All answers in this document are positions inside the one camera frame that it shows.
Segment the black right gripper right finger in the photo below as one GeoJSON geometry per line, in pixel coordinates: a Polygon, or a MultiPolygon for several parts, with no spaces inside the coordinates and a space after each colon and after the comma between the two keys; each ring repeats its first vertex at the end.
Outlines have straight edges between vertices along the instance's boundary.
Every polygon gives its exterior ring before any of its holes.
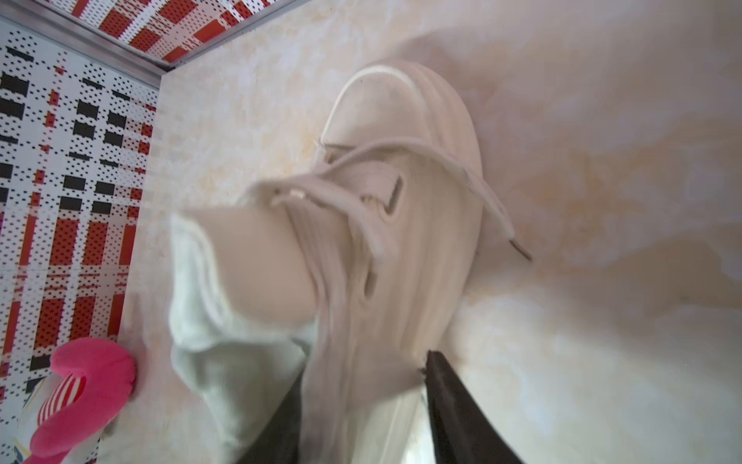
{"type": "Polygon", "coordinates": [[[442,352],[427,354],[424,374],[436,462],[522,464],[442,352]]]}

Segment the white sneaker one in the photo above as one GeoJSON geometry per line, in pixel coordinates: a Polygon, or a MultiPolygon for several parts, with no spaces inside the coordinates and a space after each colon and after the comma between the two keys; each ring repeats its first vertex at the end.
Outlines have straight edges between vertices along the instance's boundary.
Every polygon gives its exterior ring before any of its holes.
{"type": "Polygon", "coordinates": [[[457,311],[490,215],[471,116],[423,65],[340,91],[305,174],[170,222],[171,359],[237,463],[301,376],[301,463],[399,463],[421,366],[457,311]]]}

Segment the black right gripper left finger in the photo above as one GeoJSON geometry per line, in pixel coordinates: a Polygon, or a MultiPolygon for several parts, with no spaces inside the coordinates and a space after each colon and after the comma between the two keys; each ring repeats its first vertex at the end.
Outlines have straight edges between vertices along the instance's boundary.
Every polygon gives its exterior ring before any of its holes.
{"type": "Polygon", "coordinates": [[[237,460],[237,464],[297,464],[301,436],[301,380],[299,376],[274,415],[237,460]]]}

